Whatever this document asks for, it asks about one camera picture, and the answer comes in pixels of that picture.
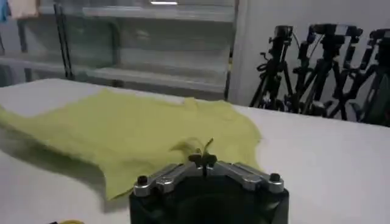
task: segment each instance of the glass cabinet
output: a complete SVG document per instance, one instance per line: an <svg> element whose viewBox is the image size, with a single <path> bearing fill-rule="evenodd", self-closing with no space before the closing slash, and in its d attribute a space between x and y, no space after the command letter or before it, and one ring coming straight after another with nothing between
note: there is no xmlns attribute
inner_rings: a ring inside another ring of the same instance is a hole
<svg viewBox="0 0 390 224"><path fill-rule="evenodd" d="M5 51L0 64L23 67L27 81L60 77L222 99L229 82L237 4L41 1L38 18L18 21L21 52Z"/></svg>

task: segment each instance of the metal bracket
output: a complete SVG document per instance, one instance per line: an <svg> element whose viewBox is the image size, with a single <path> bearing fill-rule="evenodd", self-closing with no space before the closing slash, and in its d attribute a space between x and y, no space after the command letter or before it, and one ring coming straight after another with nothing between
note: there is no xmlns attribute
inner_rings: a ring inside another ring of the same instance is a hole
<svg viewBox="0 0 390 224"><path fill-rule="evenodd" d="M255 191L259 187L275 194L284 191L284 181L279 174L268 175L242 163L229 164L218 161L213 166L208 165L206 173L204 173L203 168L203 166L197 166L193 162L185 165L170 164L150 177L138 177L133 192L137 197L146 197L151 194L153 188L156 188L162 194L166 194L172 192L177 184L186 177L201 177L203 175L227 176L237 181L248 191Z"/></svg>
<svg viewBox="0 0 390 224"><path fill-rule="evenodd" d="M134 184L133 192L138 197L146 197L156 187L165 194L172 192L176 185L185 177L201 175L202 167L196 167L195 163L188 163L186 165L170 164L150 177L138 177L137 182Z"/></svg>
<svg viewBox="0 0 390 224"><path fill-rule="evenodd" d="M255 191L260 186L272 193L281 193L284 190L284 181L279 174L268 175L242 163L229 164L218 161L210 168L210 175L225 175L239 182L248 191Z"/></svg>

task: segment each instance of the shelf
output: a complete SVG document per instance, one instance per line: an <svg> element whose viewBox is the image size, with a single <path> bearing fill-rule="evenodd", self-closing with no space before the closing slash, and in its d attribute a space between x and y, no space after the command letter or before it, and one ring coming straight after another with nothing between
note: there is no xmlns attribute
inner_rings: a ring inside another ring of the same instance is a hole
<svg viewBox="0 0 390 224"><path fill-rule="evenodd" d="M0 56L0 64L48 72L65 72L62 58L58 55L2 55ZM103 64L91 60L76 59L72 64L72 71L73 73L78 74L90 70L91 68L96 68L99 65Z"/></svg>
<svg viewBox="0 0 390 224"><path fill-rule="evenodd" d="M31 56L27 54L2 55L0 64L50 72L64 72L61 57L55 55Z"/></svg>
<svg viewBox="0 0 390 224"><path fill-rule="evenodd" d="M226 75L208 74L193 76L188 75L188 69L182 69L177 72L181 72L182 75L166 74L157 71L140 71L124 68L123 66L113 66L89 70L87 71L87 75L103 79L115 79L125 82L169 86L173 88L193 89L213 93L223 93L225 91Z"/></svg>
<svg viewBox="0 0 390 224"><path fill-rule="evenodd" d="M54 9L51 5L40 6L39 11L42 14L54 14ZM65 7L64 12L70 15L80 14L80 16L177 19L188 21L215 21L225 23L232 23L235 19L234 7L215 5L175 5L173 7L80 7L80 11Z"/></svg>

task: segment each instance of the table surface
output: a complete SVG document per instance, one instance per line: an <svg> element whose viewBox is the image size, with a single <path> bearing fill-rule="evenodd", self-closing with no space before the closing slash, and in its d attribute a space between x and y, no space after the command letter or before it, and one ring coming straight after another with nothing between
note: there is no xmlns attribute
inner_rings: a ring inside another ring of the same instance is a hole
<svg viewBox="0 0 390 224"><path fill-rule="evenodd" d="M95 94L103 86L47 79L0 88L0 105L34 116ZM181 97L128 89L114 91L171 102ZM278 172L290 191L290 223L390 223L390 128L235 106L259 128L257 161ZM9 148L28 148L0 133L1 223L130 223L126 198L105 201L100 173L64 175Z"/></svg>

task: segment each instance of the cloth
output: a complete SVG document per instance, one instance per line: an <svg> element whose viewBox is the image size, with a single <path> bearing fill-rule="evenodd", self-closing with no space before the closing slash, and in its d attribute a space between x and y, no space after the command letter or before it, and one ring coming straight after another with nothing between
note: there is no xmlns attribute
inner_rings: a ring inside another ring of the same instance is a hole
<svg viewBox="0 0 390 224"><path fill-rule="evenodd" d="M139 175L151 175L207 146L226 162L255 168L256 126L226 102L185 99L168 103L103 90L63 108L21 117L0 108L0 124L55 152L100 168L108 199L129 191Z"/></svg>
<svg viewBox="0 0 390 224"><path fill-rule="evenodd" d="M38 16L38 0L8 0L8 3L14 19Z"/></svg>
<svg viewBox="0 0 390 224"><path fill-rule="evenodd" d="M0 23L7 21L7 16L9 16L9 8L7 0L0 0Z"/></svg>

